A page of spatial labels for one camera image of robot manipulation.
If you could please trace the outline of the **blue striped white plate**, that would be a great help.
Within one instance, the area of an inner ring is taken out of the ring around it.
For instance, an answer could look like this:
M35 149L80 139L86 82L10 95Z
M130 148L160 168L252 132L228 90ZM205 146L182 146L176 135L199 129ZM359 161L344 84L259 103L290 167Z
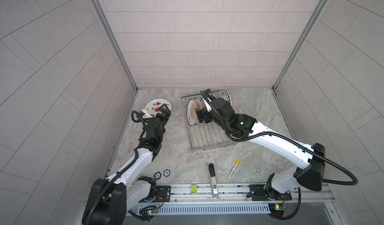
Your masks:
M217 90L214 91L215 98L222 98L225 101L228 101L230 104L232 104L231 96L226 90Z

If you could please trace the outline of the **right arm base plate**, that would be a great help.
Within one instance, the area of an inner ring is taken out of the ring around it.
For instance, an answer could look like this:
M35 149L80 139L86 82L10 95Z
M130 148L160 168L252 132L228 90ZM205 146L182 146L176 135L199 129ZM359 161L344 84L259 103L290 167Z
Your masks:
M265 189L265 185L250 185L250 193L246 198L252 201L291 201L292 196L289 192L281 194L272 188Z

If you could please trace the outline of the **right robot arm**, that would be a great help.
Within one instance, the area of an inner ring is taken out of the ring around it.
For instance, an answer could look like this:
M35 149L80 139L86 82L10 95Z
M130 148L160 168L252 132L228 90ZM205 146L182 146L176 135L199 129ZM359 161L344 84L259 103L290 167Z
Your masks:
M262 145L294 164L284 172L271 174L262 193L252 195L254 198L265 197L276 201L292 189L298 191L295 210L285 216L280 210L281 205L276 205L270 213L271 218L280 221L293 218L301 206L301 188L319 192L323 183L341 186L358 184L355 175L326 158L326 149L323 145L298 142L273 131L249 115L236 113L230 101L216 97L210 89L201 91L200 95L201 99L192 98L187 105L189 125L214 122L224 130L228 139Z

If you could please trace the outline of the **red text white plate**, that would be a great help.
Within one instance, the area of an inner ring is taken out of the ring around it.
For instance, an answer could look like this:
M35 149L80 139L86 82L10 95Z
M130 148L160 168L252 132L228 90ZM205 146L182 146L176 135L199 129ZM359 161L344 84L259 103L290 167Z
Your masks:
M210 107L210 105L206 102L206 100L205 100L203 97L201 98L201 103L202 103L202 106L203 106L204 108L206 108L208 112L211 111L211 107Z

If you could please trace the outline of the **watermelon pattern white plate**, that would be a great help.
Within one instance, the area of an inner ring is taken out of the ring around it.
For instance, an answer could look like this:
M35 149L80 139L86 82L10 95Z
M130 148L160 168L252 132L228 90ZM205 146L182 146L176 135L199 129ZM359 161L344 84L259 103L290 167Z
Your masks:
M149 114L155 117L157 115L157 108L164 103L168 106L169 110L172 111L171 102L163 98L151 100L146 104L146 106L142 110L146 110Z

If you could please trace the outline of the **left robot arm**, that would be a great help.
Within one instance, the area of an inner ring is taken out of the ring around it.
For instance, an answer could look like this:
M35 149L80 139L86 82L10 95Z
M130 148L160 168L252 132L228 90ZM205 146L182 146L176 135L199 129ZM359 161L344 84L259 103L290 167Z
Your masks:
M121 225L139 201L156 197L156 180L140 173L159 154L171 112L171 102L162 98L150 101L139 112L131 112L132 121L143 125L139 145L114 175L93 183L83 225Z

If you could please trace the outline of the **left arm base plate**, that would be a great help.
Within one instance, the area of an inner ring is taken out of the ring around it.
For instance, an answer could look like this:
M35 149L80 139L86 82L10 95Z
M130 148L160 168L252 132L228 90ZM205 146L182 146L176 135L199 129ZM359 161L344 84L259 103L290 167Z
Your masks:
M166 202L168 203L170 201L171 196L171 186L157 186L156 188L156 194L152 199L142 199L139 201L139 203L159 203L159 202Z

